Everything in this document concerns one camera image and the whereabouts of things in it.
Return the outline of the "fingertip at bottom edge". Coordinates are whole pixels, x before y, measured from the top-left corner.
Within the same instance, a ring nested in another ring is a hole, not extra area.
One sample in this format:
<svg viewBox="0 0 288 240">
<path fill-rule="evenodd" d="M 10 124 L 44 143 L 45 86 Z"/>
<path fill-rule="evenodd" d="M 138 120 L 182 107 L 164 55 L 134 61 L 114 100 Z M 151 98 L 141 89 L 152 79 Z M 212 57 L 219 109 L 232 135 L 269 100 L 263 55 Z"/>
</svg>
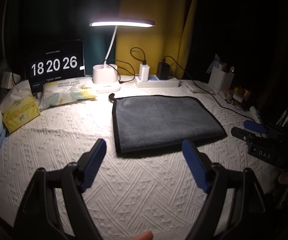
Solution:
<svg viewBox="0 0 288 240">
<path fill-rule="evenodd" d="M 152 240 L 153 237 L 153 233 L 150 230 L 147 230 L 137 236 L 134 236 L 133 238 L 131 238 L 131 240 Z"/>
</svg>

